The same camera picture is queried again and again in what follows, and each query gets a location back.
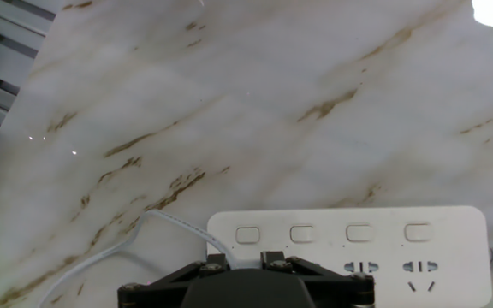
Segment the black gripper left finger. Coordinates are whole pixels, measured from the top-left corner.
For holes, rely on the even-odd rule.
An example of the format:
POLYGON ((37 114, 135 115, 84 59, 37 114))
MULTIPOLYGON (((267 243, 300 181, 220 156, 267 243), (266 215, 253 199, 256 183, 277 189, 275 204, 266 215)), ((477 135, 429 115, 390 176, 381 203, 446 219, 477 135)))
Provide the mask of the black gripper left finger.
POLYGON ((155 282, 122 285, 117 289, 117 307, 180 307, 194 282, 226 271, 230 271, 230 265, 225 255, 211 254, 205 261, 187 264, 155 282))

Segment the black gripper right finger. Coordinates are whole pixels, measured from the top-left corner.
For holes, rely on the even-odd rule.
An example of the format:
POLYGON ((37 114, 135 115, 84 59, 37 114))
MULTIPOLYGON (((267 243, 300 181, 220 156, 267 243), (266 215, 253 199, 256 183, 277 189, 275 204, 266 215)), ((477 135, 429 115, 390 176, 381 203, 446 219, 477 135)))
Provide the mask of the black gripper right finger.
POLYGON ((375 279, 365 273, 340 275, 284 252, 261 252, 261 265, 280 275, 276 284, 286 300, 307 307, 374 307, 375 279))

